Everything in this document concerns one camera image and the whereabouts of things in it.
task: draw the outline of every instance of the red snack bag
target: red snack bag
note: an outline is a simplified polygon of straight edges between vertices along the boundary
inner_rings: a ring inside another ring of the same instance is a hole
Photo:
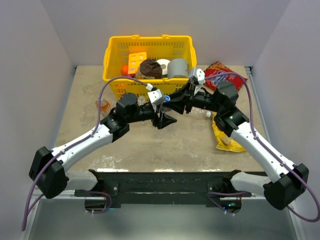
[[[213,64],[211,64],[205,71],[205,77],[209,77],[211,75],[215,74],[221,74],[221,73],[230,73],[233,72],[230,68],[223,65],[221,62],[217,61]],[[232,82],[235,85],[236,91],[239,91],[239,89],[244,84],[240,77],[235,75],[224,75],[224,76],[218,76],[211,79],[205,80],[205,84],[208,88],[212,90],[216,90],[216,87],[219,82],[227,80],[229,82]]]

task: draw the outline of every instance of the yellow plastic basket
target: yellow plastic basket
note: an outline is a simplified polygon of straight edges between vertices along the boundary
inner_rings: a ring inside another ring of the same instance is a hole
[[[132,53],[146,52],[149,59],[177,59],[184,58],[189,68],[197,65],[196,51],[190,36],[162,35],[153,37],[113,36],[109,39],[108,48],[104,54],[103,80],[121,76],[121,68],[128,64],[128,56]],[[164,94],[170,94],[180,89],[188,81],[187,78],[164,78],[142,80],[161,89]],[[148,99],[145,86],[133,80],[118,79],[112,81],[110,87],[117,99],[124,93],[134,93],[138,97],[143,95]]]

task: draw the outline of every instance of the tape roll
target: tape roll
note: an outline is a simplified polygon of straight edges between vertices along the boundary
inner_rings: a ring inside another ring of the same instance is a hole
[[[189,76],[188,62],[184,58],[173,59],[168,64],[168,79],[187,78]]]
[[[160,64],[162,68],[162,77],[166,78],[168,75],[168,64],[170,63],[170,61],[168,59],[159,59],[156,62]]]

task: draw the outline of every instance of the gray wall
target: gray wall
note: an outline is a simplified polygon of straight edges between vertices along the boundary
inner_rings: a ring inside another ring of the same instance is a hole
[[[102,65],[112,36],[190,35],[199,64],[252,66],[290,0],[41,0],[77,65]]]
[[[271,142],[310,170],[309,185],[320,198],[320,1],[292,0],[254,65],[254,78]],[[306,192],[298,212],[316,216]],[[308,240],[319,223],[303,223]]]
[[[72,63],[39,0],[0,1],[0,239],[16,240],[35,151],[52,147]]]

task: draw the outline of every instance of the yellow bag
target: yellow bag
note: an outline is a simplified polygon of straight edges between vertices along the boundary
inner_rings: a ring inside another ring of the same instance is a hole
[[[223,131],[219,130],[219,128],[217,127],[214,121],[215,115],[216,115],[215,113],[212,113],[212,128],[214,131],[216,141],[218,142],[216,148],[224,151],[235,152],[235,153],[245,152],[246,149],[243,146],[241,146],[231,137],[228,137]]]

